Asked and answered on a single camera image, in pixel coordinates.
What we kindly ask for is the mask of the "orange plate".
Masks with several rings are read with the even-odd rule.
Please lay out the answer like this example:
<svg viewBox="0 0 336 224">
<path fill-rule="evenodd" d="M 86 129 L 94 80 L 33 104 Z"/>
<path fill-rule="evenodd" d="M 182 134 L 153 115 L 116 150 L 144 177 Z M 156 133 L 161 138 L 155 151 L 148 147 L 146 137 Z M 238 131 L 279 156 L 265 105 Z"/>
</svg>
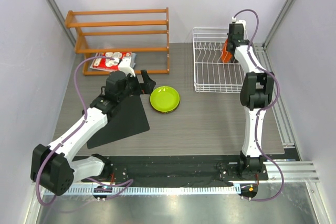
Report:
<svg viewBox="0 0 336 224">
<path fill-rule="evenodd" d="M 222 54 L 221 54 L 221 61 L 222 63 L 231 63 L 233 55 L 231 52 L 227 50 L 228 40 L 225 40 L 223 47 L 222 47 Z"/>
</svg>

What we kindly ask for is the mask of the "lime green plate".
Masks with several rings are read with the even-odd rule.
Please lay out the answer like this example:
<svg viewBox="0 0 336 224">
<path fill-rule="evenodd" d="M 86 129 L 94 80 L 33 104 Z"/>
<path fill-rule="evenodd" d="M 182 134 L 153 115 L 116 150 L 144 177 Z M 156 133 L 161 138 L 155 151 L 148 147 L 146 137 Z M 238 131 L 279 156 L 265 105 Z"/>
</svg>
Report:
<svg viewBox="0 0 336 224">
<path fill-rule="evenodd" d="M 153 90 L 150 95 L 150 100 L 181 100 L 177 90 L 169 86 L 161 86 Z"/>
</svg>

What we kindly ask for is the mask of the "red floral plate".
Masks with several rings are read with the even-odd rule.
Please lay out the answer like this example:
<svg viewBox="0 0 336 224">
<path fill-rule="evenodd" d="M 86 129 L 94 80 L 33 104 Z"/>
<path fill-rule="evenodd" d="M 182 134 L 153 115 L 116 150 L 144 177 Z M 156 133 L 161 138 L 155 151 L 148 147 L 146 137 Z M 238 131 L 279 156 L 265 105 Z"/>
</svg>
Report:
<svg viewBox="0 0 336 224">
<path fill-rule="evenodd" d="M 175 111 L 180 105 L 180 100 L 153 99 L 150 100 L 150 105 L 155 111 L 166 114 Z"/>
</svg>

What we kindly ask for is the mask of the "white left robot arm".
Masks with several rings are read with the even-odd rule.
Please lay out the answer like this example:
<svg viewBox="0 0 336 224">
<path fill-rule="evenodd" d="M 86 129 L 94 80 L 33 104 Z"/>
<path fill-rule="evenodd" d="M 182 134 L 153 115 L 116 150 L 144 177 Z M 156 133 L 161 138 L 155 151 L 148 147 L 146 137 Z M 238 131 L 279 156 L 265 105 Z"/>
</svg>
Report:
<svg viewBox="0 0 336 224">
<path fill-rule="evenodd" d="M 93 154 L 74 161 L 74 157 L 84 145 L 92 149 L 150 129 L 140 96 L 151 94 L 156 83 L 146 70 L 141 70 L 141 76 L 143 82 L 130 73 L 110 73 L 100 94 L 66 133 L 47 146 L 34 148 L 31 180 L 57 196 L 88 177 L 107 181 L 112 174 L 108 158 Z"/>
</svg>

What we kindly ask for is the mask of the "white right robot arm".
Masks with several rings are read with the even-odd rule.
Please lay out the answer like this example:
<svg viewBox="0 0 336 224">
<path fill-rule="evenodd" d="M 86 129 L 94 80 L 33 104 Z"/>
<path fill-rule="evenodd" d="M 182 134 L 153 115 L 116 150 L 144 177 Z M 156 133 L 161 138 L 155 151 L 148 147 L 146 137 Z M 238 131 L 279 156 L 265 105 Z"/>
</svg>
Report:
<svg viewBox="0 0 336 224">
<path fill-rule="evenodd" d="M 240 103 L 245 110 L 245 138 L 240 151 L 236 173 L 242 179 L 260 174 L 264 157 L 257 143 L 262 137 L 264 108 L 271 104 L 274 81 L 255 56 L 250 41 L 245 39 L 246 22 L 229 24 L 225 49 L 242 67 L 245 78 L 240 91 Z"/>
</svg>

